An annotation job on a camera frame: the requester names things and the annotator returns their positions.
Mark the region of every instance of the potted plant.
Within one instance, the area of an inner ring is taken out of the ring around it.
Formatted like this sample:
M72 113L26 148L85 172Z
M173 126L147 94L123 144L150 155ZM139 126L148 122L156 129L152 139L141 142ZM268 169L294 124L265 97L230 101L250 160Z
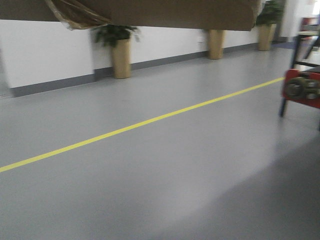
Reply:
M97 28L95 42L103 42L103 46L111 46L113 76L125 79L131 76L130 38L137 32L135 26L108 24Z
M258 49L268 51L274 38L277 23L281 20L283 6L276 0L265 2L262 12L256 18L255 24L258 26Z

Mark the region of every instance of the green leaves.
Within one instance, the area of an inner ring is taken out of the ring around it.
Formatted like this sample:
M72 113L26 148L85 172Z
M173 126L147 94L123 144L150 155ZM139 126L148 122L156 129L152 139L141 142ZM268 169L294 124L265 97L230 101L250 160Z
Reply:
M103 42L103 46L110 45L111 47L117 46L118 40L129 39L132 33L136 33L138 28L135 26L119 26L108 24L100 26L95 35L95 42Z
M262 12L256 18L255 24L276 24L281 20L283 14L283 6L277 3L276 0L266 1Z

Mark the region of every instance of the gray floor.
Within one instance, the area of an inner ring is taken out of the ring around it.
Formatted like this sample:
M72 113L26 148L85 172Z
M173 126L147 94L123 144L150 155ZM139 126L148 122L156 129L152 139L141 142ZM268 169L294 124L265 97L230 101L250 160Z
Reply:
M0 166L283 76L229 53L0 100ZM1 240L319 240L319 111L281 83L0 173Z

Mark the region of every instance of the red machine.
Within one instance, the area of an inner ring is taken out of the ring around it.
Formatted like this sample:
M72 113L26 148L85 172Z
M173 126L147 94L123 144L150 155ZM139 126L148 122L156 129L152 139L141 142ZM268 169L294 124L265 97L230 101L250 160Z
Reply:
M289 69L282 86L282 96L281 117L288 100L320 109L320 66L308 71Z

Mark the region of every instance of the white wall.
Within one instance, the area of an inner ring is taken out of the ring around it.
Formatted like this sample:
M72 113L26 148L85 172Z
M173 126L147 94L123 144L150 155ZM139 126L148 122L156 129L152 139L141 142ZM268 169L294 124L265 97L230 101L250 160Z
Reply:
M295 37L300 30L302 18L311 17L313 9L313 0L286 0L280 37Z
M131 45L131 62L169 58L208 50L207 32L201 29L139 27L139 42L134 38ZM227 31L224 47L252 44L257 42L257 30ZM93 66L95 69L111 67L110 48L101 43L92 44Z
M10 88L93 73L87 30L59 22L0 20L0 41Z
M206 51L201 29L139 27L132 40L131 62ZM93 43L94 32L66 29L59 22L0 20L0 41L10 88L90 75L112 66L110 49ZM227 31L224 47L257 42L257 31Z

